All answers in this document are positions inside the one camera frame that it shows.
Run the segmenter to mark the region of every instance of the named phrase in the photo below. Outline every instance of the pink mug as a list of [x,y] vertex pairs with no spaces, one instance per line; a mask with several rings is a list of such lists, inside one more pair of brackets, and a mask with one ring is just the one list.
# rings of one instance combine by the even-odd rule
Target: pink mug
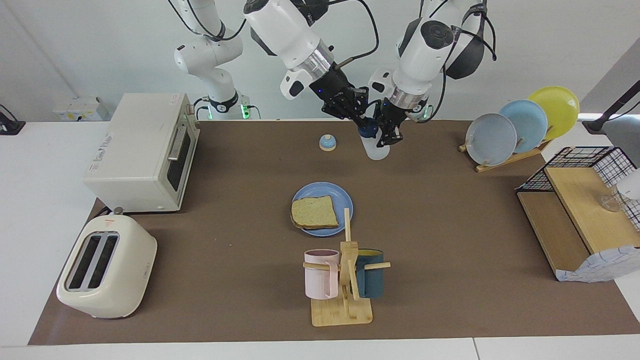
[[340,252],[331,249],[305,251],[305,262],[329,265],[329,270],[305,268],[305,294],[316,300],[338,296],[338,262]]

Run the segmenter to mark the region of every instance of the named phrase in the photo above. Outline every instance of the wire basket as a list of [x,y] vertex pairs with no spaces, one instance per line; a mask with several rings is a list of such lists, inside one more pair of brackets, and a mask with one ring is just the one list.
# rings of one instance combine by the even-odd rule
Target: wire basket
[[[565,147],[516,189],[517,192],[553,192],[547,167],[592,167],[608,188],[636,169],[619,147]],[[640,231],[640,202],[624,201],[624,212]]]

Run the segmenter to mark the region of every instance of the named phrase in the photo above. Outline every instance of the oven door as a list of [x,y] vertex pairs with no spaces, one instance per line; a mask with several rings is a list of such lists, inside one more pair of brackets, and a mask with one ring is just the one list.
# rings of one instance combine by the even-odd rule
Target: oven door
[[173,138],[170,141],[168,155],[165,159],[163,170],[159,175],[160,182],[177,207],[175,209],[166,209],[166,211],[180,209],[197,141],[197,134],[194,133],[188,117],[180,117],[173,130]]

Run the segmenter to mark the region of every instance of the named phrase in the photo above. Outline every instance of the blue plate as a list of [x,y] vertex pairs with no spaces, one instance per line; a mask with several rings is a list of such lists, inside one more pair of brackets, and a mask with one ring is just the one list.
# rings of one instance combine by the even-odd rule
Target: blue plate
[[335,216],[338,218],[338,227],[335,229],[301,229],[309,235],[325,237],[335,235],[344,230],[344,208],[349,208],[349,219],[353,218],[353,201],[351,201],[349,194],[336,184],[324,181],[310,183],[298,190],[298,192],[293,195],[293,200],[291,202],[304,197],[321,197],[326,195],[331,195],[333,210],[335,211]]
[[547,134],[547,114],[531,100],[511,101],[499,113],[511,121],[518,139],[522,139],[514,150],[516,153],[533,150]]

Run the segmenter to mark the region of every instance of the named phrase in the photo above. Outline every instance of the cable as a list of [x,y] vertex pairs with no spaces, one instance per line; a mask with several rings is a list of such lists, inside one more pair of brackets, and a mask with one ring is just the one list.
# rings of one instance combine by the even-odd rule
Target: cable
[[258,110],[258,117],[259,117],[260,119],[262,119],[262,114],[260,114],[260,109],[258,109],[258,107],[257,107],[256,105],[247,105],[247,107],[246,107],[246,108],[247,108],[247,109],[253,109],[253,108],[255,108],[256,110]]
[[486,42],[486,41],[484,41],[484,39],[483,39],[483,38],[479,37],[477,34],[474,34],[474,33],[470,32],[470,31],[464,30],[464,29],[459,28],[459,27],[457,27],[457,26],[455,26],[455,28],[457,28],[458,30],[460,30],[460,33],[462,33],[462,34],[467,34],[467,35],[469,35],[470,37],[473,37],[473,38],[475,38],[475,39],[478,39],[478,41],[480,41],[484,46],[486,46],[486,48],[487,48],[487,49],[489,49],[489,51],[491,52],[491,56],[492,56],[493,61],[496,61],[496,60],[498,59],[498,56],[495,54],[495,50],[494,50],[494,49],[493,49],[489,44],[487,44],[487,42]]
[[367,104],[367,106],[365,106],[364,111],[367,111],[367,109],[369,109],[369,107],[370,107],[372,104],[376,104],[376,103],[378,103],[378,104],[382,104],[382,100],[378,99],[378,100],[375,100],[375,101],[370,102],[369,104]]
[[442,5],[444,5],[447,1],[449,0],[444,0],[440,3],[440,5],[438,5],[438,7],[436,8],[436,10],[433,10],[433,12],[431,13],[431,15],[429,15],[429,19],[435,15],[436,12],[438,12],[438,10],[442,7]]
[[7,109],[6,106],[0,104],[0,106],[2,106],[2,109],[4,109],[6,112],[9,113],[9,115],[11,115],[11,117],[13,117],[14,121],[18,121],[18,118],[15,117],[15,115],[11,112],[11,110]]
[[207,100],[209,100],[209,97],[208,97],[208,96],[203,96],[203,97],[199,98],[198,100],[196,100],[196,102],[194,102],[194,103],[193,103],[193,107],[194,107],[194,108],[196,108],[196,107],[198,106],[198,103],[199,103],[200,101],[204,101],[204,100],[205,100],[205,98],[207,98]]
[[433,113],[428,119],[416,121],[418,124],[424,124],[425,122],[429,122],[433,119],[434,116],[436,116],[436,114],[438,113],[438,110],[440,110],[440,105],[442,105],[442,100],[444,100],[444,92],[446,88],[447,88],[447,68],[445,65],[442,65],[442,92],[440,93],[440,100],[438,100],[438,105],[433,110]]
[[110,212],[111,212],[111,209],[109,209],[109,207],[108,207],[108,206],[105,206],[105,207],[104,207],[104,208],[102,208],[100,211],[98,211],[98,213],[97,213],[97,214],[95,214],[95,215],[93,216],[93,218],[97,218],[97,217],[101,216],[102,214],[104,214],[105,212],[108,214],[108,213],[110,213]]
[[635,108],[636,108],[636,106],[638,106],[638,105],[640,105],[640,101],[638,101],[635,105],[633,105],[633,106],[631,107],[631,109],[629,109],[629,110],[627,110],[627,111],[623,112],[622,114],[620,114],[620,115],[618,115],[618,116],[616,116],[616,117],[612,117],[612,118],[611,118],[611,119],[609,119],[609,120],[616,120],[617,118],[619,118],[619,117],[621,117],[621,116],[625,116],[626,114],[628,114],[628,113],[630,113],[631,111],[633,111],[633,109],[635,109]]
[[491,37],[493,38],[493,51],[495,52],[495,29],[493,28],[493,24],[491,23],[491,20],[489,20],[489,16],[483,15],[483,17],[486,23],[489,24],[489,27],[491,28]]
[[199,107],[199,108],[196,110],[196,120],[200,120],[200,119],[198,118],[198,114],[200,113],[200,110],[202,110],[202,109],[209,109],[209,107],[208,107],[208,106],[201,106],[201,107]]
[[[306,8],[310,8],[310,7],[314,7],[314,6],[329,6],[329,5],[333,5],[333,4],[339,4],[339,3],[344,3],[345,1],[349,1],[349,0],[333,0],[333,1],[329,1],[328,3],[325,4],[311,4],[311,5],[301,5],[303,7]],[[373,49],[367,51],[366,53],[362,53],[356,56],[352,56],[350,58],[348,58],[347,60],[344,60],[343,62],[339,63],[338,65],[335,66],[336,70],[339,70],[341,67],[347,65],[348,63],[352,62],[353,60],[357,60],[357,59],[361,59],[365,56],[371,55],[373,53],[376,52],[376,50],[378,50],[378,47],[380,46],[380,36],[378,35],[378,25],[376,25],[376,19],[373,18],[373,13],[371,13],[371,9],[369,8],[369,5],[367,5],[367,3],[364,2],[364,0],[356,0],[358,1],[360,4],[362,4],[362,6],[364,6],[365,10],[367,10],[367,14],[369,14],[369,18],[371,19],[371,25],[373,26],[373,33],[376,35],[376,45],[373,47]]]
[[178,15],[178,17],[180,18],[180,21],[182,21],[182,23],[184,24],[184,27],[189,29],[190,32],[196,34],[196,35],[202,35],[201,33],[195,31],[194,29],[191,29],[189,27],[189,25],[187,25],[187,23],[184,21],[184,19],[182,18],[182,15],[180,15],[180,12],[178,12],[178,9],[175,8],[175,5],[173,5],[173,3],[171,2],[171,0],[167,0],[169,2],[169,5],[171,5],[171,7],[173,8],[173,10],[175,11],[175,14]]
[[167,0],[169,2],[169,5],[171,5],[171,7],[173,8],[173,10],[175,11],[175,14],[178,15],[178,17],[180,18],[180,21],[182,21],[182,23],[184,24],[184,26],[189,29],[190,32],[196,34],[196,35],[203,35],[206,36],[208,38],[211,38],[214,41],[224,41],[224,40],[231,40],[233,38],[235,38],[236,36],[238,36],[238,34],[240,34],[240,31],[243,29],[244,24],[246,24],[246,19],[244,19],[242,21],[242,24],[240,24],[240,28],[230,37],[225,38],[225,37],[219,37],[218,35],[213,35],[212,33],[209,32],[209,30],[202,24],[202,22],[200,21],[200,19],[198,18],[198,15],[196,15],[195,10],[193,9],[193,6],[191,5],[191,0],[187,0],[187,4],[189,5],[189,9],[191,9],[191,13],[193,14],[193,17],[196,19],[196,21],[198,22],[198,24],[202,27],[202,29],[206,32],[206,34],[201,34],[197,31],[195,31],[194,29],[191,29],[186,21],[184,21],[184,19],[182,18],[182,15],[180,15],[180,12],[178,11],[178,9],[176,9],[175,5],[173,5],[173,3],[171,2],[171,0]]
[[438,110],[440,110],[440,105],[442,105],[442,101],[444,100],[444,92],[445,92],[445,90],[447,88],[447,61],[449,61],[449,58],[451,57],[451,54],[453,53],[453,49],[456,48],[457,44],[458,44],[458,39],[456,38],[456,40],[454,41],[453,45],[451,46],[451,50],[449,50],[449,54],[447,55],[447,59],[442,64],[442,92],[440,92],[440,100],[438,100],[438,105],[433,110],[433,113],[431,113],[431,116],[428,119],[416,121],[418,124],[424,124],[425,122],[431,121],[433,119],[433,117],[435,117],[436,114],[438,113]]
[[[191,0],[187,0],[187,4],[189,5],[189,9],[191,10],[191,13],[193,14],[193,17],[196,19],[196,21],[198,22],[198,24],[202,27],[202,29],[209,35],[209,37],[211,37],[213,40],[215,41],[223,41],[223,40],[231,40],[234,37],[236,37],[238,34],[240,34],[240,31],[242,30],[242,28],[244,27],[244,24],[246,23],[246,19],[244,19],[242,21],[242,24],[240,25],[240,28],[238,29],[238,31],[236,31],[236,33],[234,33],[231,37],[228,38],[224,38],[224,35],[221,37],[220,35],[213,35],[205,26],[204,24],[202,24],[202,21],[200,21],[200,18],[198,18],[198,15],[196,14],[196,10],[193,8],[193,5],[191,5]],[[222,23],[222,21],[220,21],[221,23],[221,29],[220,31],[224,31],[225,29],[225,25],[224,23]]]

